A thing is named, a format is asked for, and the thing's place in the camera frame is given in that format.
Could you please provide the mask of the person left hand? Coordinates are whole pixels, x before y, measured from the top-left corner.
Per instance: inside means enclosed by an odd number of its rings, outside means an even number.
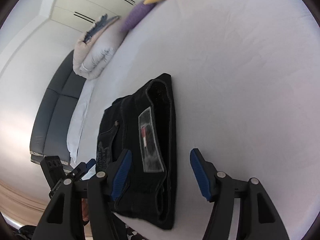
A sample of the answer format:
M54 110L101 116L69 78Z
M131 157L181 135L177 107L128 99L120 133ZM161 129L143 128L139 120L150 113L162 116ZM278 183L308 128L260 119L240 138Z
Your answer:
M81 207L82 207L82 220L84 222L88 222L89 221L89 209L88 209L87 199L82 199Z

